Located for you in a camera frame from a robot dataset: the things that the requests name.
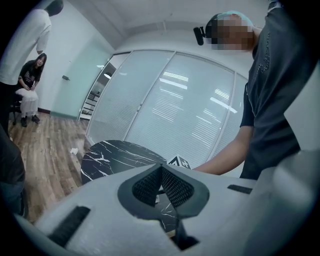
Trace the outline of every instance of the door handle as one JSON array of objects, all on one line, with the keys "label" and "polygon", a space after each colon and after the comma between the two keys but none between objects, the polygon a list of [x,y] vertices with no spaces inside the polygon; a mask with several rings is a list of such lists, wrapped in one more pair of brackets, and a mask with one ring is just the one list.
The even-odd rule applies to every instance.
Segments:
[{"label": "door handle", "polygon": [[67,81],[70,81],[69,77],[67,77],[67,76],[65,76],[65,75],[62,76],[62,79],[67,80]]}]

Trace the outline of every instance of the blue jeans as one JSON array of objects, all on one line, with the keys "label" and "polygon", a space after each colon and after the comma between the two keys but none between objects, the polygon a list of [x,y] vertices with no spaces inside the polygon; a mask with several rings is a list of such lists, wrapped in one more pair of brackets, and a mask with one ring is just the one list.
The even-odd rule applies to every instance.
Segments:
[{"label": "blue jeans", "polygon": [[21,193],[24,189],[24,182],[19,181],[15,184],[0,182],[0,190],[3,200],[5,201],[9,211],[15,214],[21,213]]}]

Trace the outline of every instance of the round table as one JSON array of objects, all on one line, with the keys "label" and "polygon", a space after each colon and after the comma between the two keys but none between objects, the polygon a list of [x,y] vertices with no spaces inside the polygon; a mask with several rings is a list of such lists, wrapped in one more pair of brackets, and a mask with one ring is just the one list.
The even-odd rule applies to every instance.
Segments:
[{"label": "round table", "polygon": [[[122,140],[104,140],[90,147],[81,163],[82,184],[92,180],[124,172],[133,168],[166,164],[167,160],[146,147]],[[161,213],[162,225],[166,232],[176,228],[176,211],[167,195],[160,194],[155,205]]]}]

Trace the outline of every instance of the wooden floor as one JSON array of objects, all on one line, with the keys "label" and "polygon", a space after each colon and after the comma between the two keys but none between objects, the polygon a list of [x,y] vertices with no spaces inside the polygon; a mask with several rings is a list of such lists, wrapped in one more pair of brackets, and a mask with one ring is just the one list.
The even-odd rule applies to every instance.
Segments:
[{"label": "wooden floor", "polygon": [[[85,153],[88,121],[71,120],[39,113],[40,124],[24,128],[10,121],[9,134],[20,148],[26,172],[29,216],[34,223],[42,213],[80,187],[81,161]],[[77,155],[71,148],[78,148]]]}]

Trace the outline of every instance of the white shirt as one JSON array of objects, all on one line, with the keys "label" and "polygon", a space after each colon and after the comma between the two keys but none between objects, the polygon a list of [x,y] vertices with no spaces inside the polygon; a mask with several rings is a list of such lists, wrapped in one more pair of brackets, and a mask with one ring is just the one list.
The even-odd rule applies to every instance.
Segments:
[{"label": "white shirt", "polygon": [[15,31],[0,61],[0,82],[6,85],[18,83],[20,71],[32,49],[45,50],[51,29],[48,13],[32,10]]}]

